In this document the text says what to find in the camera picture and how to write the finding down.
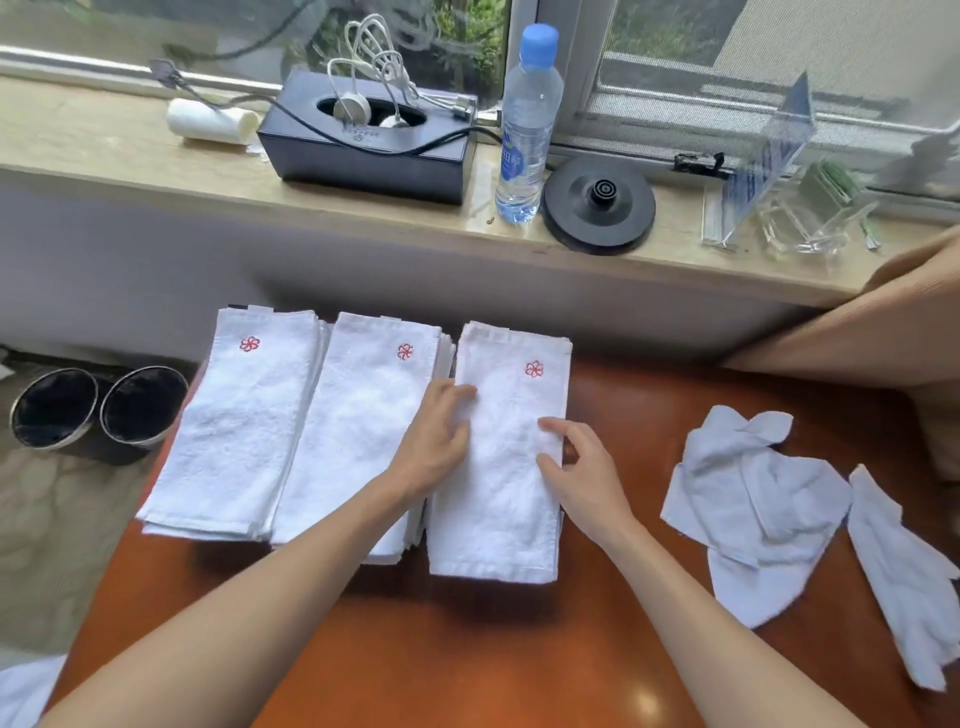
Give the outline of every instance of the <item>towel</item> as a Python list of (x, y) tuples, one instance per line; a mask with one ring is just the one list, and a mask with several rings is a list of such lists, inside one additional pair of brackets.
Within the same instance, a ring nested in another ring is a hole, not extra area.
[(36, 725), (65, 662), (57, 655), (0, 670), (0, 728)]
[[(272, 543), (286, 544), (383, 473), (420, 407), (449, 337), (437, 327), (341, 313), (277, 508)], [(367, 561), (395, 564), (419, 539), (422, 503), (387, 531)]]
[(900, 524), (903, 509), (866, 468), (857, 466), (850, 483), (853, 550), (907, 672), (921, 688), (945, 691), (943, 668), (960, 658), (960, 601), (950, 583), (960, 570)]
[(219, 311), (204, 379), (136, 514), (145, 534), (269, 537), (326, 340), (313, 311)]
[(456, 382), (478, 394), (460, 413), (470, 422), (467, 458), (427, 505), (430, 573), (556, 581), (562, 514), (536, 457), (560, 462), (563, 438), (537, 419), (565, 416), (571, 351), (567, 339), (464, 327)]
[(713, 407), (686, 438), (660, 517), (708, 547), (713, 593), (750, 628), (803, 592), (850, 508), (847, 481), (829, 463), (771, 449), (793, 418), (749, 422)]

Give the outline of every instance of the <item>table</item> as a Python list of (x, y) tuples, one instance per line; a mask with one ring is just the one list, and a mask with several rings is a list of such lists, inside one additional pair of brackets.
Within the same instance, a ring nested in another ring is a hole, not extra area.
[[(721, 403), (746, 417), (768, 409), (792, 413), (786, 454), (824, 457), (840, 473), (865, 463), (903, 505), (904, 523), (956, 559), (946, 500), (906, 397), (575, 358), (568, 416), (593, 426), (636, 516), (708, 589), (705, 549), (662, 522), (660, 507), (686, 433)], [(147, 492), (155, 479), (156, 472)], [(132, 522), (51, 704), (265, 553), (255, 544), (143, 536)], [(871, 728), (957, 724), (960, 666), (948, 669), (947, 694), (910, 683), (845, 528), (804, 594), (757, 632)], [(560, 578), (543, 587), (431, 577), (422, 547), (396, 567), (361, 567), (255, 725), (688, 728), (703, 722), (624, 580), (568, 522)]]

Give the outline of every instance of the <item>person's left hand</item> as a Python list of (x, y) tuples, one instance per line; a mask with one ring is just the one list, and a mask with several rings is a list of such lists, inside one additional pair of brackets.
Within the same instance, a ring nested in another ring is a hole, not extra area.
[(387, 469), (410, 499), (424, 497), (453, 472), (467, 455), (469, 423), (450, 427), (450, 418), (463, 400), (476, 396), (470, 384), (455, 386), (453, 379), (434, 379), (423, 394), (414, 421)]

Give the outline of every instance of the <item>trash can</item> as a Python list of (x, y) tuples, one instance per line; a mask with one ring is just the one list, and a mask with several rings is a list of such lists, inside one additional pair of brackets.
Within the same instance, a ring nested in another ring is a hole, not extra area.
[(170, 367), (144, 367), (116, 380), (100, 407), (100, 427), (115, 442), (157, 447), (173, 426), (190, 388)]
[(107, 436), (100, 404), (112, 381), (69, 367), (45, 374), (20, 394), (10, 412), (13, 437), (27, 448), (55, 451), (109, 465), (130, 465), (145, 454)]

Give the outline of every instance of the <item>curtain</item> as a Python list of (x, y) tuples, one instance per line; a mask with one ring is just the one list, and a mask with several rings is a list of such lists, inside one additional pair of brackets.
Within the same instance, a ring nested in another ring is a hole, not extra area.
[(906, 392), (944, 480), (960, 481), (960, 226), (880, 266), (860, 296), (725, 366)]

